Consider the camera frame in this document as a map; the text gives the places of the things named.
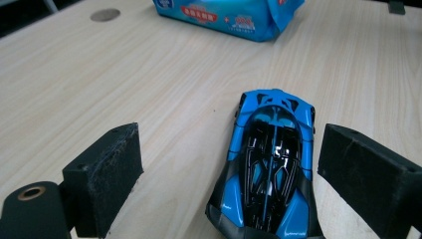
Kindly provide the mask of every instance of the black foam block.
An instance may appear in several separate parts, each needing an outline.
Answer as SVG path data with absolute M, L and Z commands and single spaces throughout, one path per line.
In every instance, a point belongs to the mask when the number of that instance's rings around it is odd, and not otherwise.
M 327 124 L 317 172 L 379 237 L 422 230 L 422 168 L 373 139 Z
M 143 173 L 137 123 L 116 127 L 63 169 L 63 187 L 76 197 L 80 237 L 105 238 Z

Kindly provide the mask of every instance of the wooden table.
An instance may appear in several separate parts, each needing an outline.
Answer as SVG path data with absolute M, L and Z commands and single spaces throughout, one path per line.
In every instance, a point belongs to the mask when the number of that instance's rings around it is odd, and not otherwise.
M 105 8 L 121 14 L 90 20 Z M 96 139 L 136 121 L 145 173 L 107 238 L 222 238 L 205 204 L 253 89 L 315 106 L 315 170 L 328 122 L 422 165 L 422 10 L 406 11 L 309 0 L 277 41 L 255 43 L 160 17 L 150 0 L 76 4 L 0 41 L 0 201 L 61 182 Z M 316 173 L 314 187 L 327 238 L 377 238 Z

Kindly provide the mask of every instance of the tissue box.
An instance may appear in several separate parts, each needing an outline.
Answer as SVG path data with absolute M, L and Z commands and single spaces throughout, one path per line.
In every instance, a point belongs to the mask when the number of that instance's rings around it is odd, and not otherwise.
M 159 15 L 256 42 L 276 38 L 305 0 L 153 0 Z

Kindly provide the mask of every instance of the blue toy car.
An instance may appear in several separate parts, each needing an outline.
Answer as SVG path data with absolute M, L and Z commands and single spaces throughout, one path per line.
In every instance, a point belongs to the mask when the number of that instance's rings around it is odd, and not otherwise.
M 206 215 L 227 238 L 324 238 L 312 186 L 315 109 L 281 90 L 244 93 Z

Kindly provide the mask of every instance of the black mount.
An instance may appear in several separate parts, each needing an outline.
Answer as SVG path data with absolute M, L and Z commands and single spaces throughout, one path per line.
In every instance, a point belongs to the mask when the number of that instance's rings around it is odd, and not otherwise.
M 41 181 L 11 193 L 0 238 L 105 238 L 143 173 L 137 123 L 116 127 L 63 169 L 64 181 Z

